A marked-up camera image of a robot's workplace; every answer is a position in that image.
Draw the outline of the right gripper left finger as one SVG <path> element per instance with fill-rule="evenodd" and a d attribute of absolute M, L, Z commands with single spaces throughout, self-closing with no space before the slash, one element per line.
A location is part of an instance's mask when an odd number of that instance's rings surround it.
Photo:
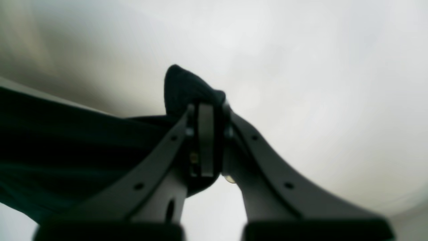
<path fill-rule="evenodd" d="M 141 163 L 41 224 L 34 240 L 185 241 L 184 202 L 213 183 L 214 107 L 191 104 Z"/>

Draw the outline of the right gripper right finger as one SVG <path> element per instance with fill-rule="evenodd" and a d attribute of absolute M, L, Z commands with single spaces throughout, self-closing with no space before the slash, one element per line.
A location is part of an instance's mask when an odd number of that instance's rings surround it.
<path fill-rule="evenodd" d="M 249 122 L 222 106 L 222 174 L 248 218 L 243 241 L 394 241 L 385 217 L 333 195 L 286 163 Z"/>

